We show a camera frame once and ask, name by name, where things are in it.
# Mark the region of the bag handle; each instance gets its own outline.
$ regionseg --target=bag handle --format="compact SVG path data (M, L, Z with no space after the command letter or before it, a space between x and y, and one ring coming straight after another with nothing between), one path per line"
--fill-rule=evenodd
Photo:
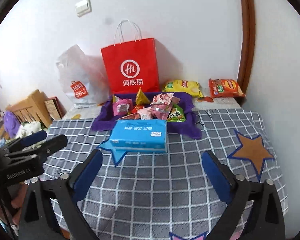
M122 42L121 42L121 37L122 37L122 41L124 42L123 34L122 34L122 24L123 24L124 22L129 22L129 23L130 23L131 32L132 32L132 34L133 34L133 36L134 36L134 41L135 41L135 42L136 42L137 40L136 40L136 35L135 35L134 30L133 30L133 27L134 27L135 30L137 31L138 40L140 41L140 38L142 39L141 31L140 31L139 26L138 26L137 24L135 24L134 22L131 22L131 21L129 21L128 19L126 19L126 20L122 20L122 21L118 24L117 29L115 30L114 39L113 39L113 45L114 45L114 46L115 46L115 38L116 38L116 36L117 36L117 32L118 32L118 31L119 31L120 44L122 43Z

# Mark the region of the green snack package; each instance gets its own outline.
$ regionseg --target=green snack package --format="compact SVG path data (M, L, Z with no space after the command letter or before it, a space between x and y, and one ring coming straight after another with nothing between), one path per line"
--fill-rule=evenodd
M185 114L180 106L173 104L173 108L167 118L167 122L184 122L186 120Z

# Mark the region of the white wall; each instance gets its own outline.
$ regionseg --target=white wall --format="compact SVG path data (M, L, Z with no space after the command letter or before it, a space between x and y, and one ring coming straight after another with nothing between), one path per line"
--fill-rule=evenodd
M255 0L257 36L245 109L258 111L288 193L286 233L300 230L300 16L287 0Z
M91 0L92 13L78 18L80 0L20 0L0 25L0 106L32 90L61 91L55 60L78 44L100 59L122 18L136 22L143 37L157 39L160 79L183 78L207 87L209 78L237 78L242 41L240 0ZM131 39L130 29L126 28Z

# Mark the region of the metal screw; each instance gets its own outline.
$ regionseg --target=metal screw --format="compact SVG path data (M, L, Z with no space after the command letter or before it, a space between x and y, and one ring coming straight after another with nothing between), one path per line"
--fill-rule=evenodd
M31 179L31 182L32 183L36 183L38 181L38 177L33 177L32 179Z
M236 175L235 178L236 178L237 180L239 180L239 181L244 181L244 180L246 179L246 178L245 178L243 175L241 175L241 174Z
M62 173L60 175L60 179L68 179L69 178L69 173Z
M273 182L272 179L266 179L266 183L267 183L268 185L273 185L273 184L274 184L274 182Z

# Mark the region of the shopping bag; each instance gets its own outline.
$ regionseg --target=shopping bag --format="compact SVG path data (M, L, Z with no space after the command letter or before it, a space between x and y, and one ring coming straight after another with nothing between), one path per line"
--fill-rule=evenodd
M65 51L56 62L63 92L76 107L101 104L109 97L104 67L93 64L78 45Z
M134 41L124 42L121 30L124 22L130 23ZM118 31L120 43L115 44ZM140 87L143 92L160 90L154 38L142 39L135 23L122 20L117 26L114 44L102 48L101 54L112 93L137 93Z

